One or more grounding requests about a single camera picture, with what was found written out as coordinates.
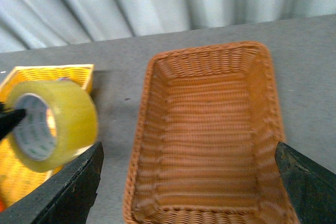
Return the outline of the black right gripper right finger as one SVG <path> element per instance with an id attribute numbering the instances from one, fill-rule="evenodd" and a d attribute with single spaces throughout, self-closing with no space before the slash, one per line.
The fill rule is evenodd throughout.
<path id="1" fill-rule="evenodd" d="M 275 161 L 299 222 L 335 223 L 335 174 L 284 142 Z"/>

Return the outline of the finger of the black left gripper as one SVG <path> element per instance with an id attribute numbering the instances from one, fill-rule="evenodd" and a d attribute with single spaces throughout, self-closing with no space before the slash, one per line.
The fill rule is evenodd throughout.
<path id="1" fill-rule="evenodd" d="M 6 137 L 26 116 L 25 109 L 6 109 L 5 104 L 1 102 L 1 140 Z"/>

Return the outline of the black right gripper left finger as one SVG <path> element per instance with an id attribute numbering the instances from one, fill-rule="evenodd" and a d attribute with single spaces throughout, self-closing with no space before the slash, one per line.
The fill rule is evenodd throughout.
<path id="1" fill-rule="evenodd" d="M 1 213 L 1 223 L 86 223 L 97 197 L 104 151 L 101 142 Z"/>

